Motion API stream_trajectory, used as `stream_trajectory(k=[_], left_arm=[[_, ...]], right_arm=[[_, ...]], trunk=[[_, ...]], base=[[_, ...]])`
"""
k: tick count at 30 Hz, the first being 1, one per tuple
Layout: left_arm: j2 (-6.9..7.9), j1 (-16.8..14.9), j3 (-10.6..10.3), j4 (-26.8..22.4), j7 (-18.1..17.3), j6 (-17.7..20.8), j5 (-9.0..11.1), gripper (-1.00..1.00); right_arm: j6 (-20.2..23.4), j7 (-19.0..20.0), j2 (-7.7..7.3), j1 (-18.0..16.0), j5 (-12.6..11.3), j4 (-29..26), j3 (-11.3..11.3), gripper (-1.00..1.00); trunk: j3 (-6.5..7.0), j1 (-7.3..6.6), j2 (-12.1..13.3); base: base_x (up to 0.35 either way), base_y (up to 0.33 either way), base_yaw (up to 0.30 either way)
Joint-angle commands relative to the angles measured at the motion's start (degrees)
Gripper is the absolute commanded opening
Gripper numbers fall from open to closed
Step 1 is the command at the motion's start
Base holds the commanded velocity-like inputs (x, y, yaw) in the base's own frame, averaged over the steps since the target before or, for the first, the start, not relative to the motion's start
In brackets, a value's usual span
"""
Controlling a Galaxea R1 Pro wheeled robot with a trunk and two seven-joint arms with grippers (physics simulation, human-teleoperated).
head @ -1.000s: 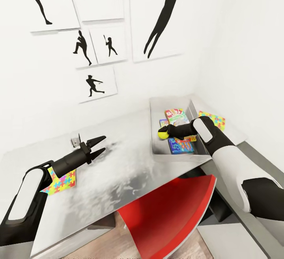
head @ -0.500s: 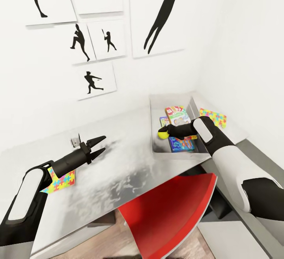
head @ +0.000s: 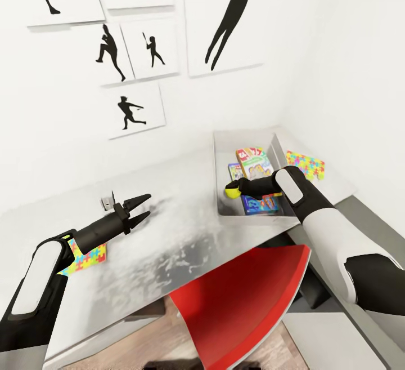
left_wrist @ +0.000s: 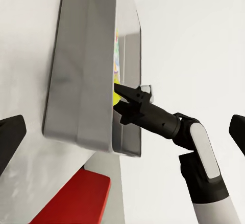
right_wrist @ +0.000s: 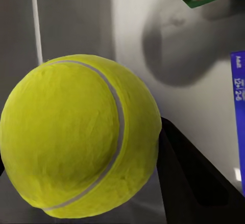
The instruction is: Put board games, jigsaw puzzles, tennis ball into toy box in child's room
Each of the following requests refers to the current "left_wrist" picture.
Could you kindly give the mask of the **toy box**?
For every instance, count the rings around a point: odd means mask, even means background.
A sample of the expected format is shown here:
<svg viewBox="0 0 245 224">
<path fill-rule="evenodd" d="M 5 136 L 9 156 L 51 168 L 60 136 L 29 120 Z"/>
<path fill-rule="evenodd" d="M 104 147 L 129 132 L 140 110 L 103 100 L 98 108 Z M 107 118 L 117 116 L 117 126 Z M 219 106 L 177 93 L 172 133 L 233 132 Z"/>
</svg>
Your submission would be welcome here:
<svg viewBox="0 0 245 224">
<path fill-rule="evenodd" d="M 62 1 L 44 136 L 140 158 L 141 127 L 121 124 L 122 115 L 113 109 L 117 29 L 120 85 L 136 89 L 141 25 L 135 0 Z"/>
</svg>

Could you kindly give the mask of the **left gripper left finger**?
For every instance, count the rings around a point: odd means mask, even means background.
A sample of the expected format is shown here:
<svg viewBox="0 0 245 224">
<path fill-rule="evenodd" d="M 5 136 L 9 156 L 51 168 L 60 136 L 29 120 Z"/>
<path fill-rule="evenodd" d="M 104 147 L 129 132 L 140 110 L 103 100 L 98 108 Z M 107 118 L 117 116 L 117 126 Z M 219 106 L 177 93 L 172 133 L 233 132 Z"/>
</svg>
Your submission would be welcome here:
<svg viewBox="0 0 245 224">
<path fill-rule="evenodd" d="M 22 115 L 0 120 L 0 175 L 27 134 Z"/>
</svg>

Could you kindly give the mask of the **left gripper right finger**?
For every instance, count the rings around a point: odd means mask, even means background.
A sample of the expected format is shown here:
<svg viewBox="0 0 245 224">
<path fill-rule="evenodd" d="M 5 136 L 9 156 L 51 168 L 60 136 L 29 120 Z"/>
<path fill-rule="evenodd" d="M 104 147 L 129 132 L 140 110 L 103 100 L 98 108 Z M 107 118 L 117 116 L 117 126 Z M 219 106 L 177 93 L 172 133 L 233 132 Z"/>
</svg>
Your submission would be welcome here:
<svg viewBox="0 0 245 224">
<path fill-rule="evenodd" d="M 229 133 L 245 155 L 245 117 L 233 115 L 229 127 Z"/>
</svg>

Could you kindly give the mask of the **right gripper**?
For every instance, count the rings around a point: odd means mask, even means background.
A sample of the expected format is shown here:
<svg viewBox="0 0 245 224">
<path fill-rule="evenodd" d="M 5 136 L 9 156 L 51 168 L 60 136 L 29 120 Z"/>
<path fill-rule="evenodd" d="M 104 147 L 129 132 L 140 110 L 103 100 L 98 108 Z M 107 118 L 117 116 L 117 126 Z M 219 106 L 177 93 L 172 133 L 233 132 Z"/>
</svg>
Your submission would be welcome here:
<svg viewBox="0 0 245 224">
<path fill-rule="evenodd" d="M 166 110 L 150 103 L 151 94 L 127 86 L 114 84 L 114 92 L 128 100 L 119 101 L 113 109 L 122 115 L 120 123 L 133 123 L 153 133 L 159 132 L 166 121 Z"/>
</svg>

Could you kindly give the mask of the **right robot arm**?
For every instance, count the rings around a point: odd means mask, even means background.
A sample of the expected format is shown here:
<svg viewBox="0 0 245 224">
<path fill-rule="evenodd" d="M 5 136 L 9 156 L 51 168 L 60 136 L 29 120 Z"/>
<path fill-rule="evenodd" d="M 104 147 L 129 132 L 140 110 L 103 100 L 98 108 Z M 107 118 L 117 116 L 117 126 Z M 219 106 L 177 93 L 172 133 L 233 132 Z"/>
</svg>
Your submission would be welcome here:
<svg viewBox="0 0 245 224">
<path fill-rule="evenodd" d="M 133 123 L 192 151 L 178 157 L 198 223 L 241 224 L 200 121 L 182 113 L 172 115 L 154 105 L 152 85 L 133 89 L 115 83 L 114 92 L 129 102 L 120 100 L 113 105 L 122 115 L 121 124 Z"/>
</svg>

